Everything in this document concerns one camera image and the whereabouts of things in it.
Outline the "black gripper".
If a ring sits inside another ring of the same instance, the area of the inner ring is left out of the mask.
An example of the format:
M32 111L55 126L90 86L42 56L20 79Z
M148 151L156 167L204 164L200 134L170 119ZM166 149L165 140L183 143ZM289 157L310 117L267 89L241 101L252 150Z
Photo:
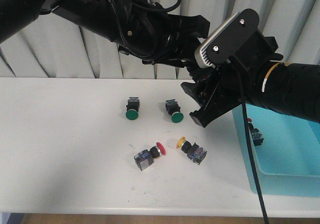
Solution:
M243 103L282 113L283 88L273 74L276 68L284 68L277 49L275 37L257 30L223 64L198 67L200 73L192 76L194 83L180 85L200 106L189 113L194 123L205 128Z
M169 14L166 19L157 22L156 27L159 39L155 52L143 58L142 63L197 69L195 50L201 44L199 39L208 37L210 22L201 15Z

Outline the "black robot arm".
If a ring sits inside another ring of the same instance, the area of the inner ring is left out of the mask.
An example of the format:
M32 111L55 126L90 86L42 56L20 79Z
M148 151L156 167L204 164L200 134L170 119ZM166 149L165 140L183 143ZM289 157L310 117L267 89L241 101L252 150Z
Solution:
M192 69L210 22L172 14L182 0L0 0L0 39L5 41L40 15L55 14L109 41L145 65Z
M259 31L219 35L214 44L219 50L206 54L215 68L205 68L204 76L195 83L181 84L199 104L190 113L197 125L206 127L243 103L319 122L318 65L282 62L275 38Z

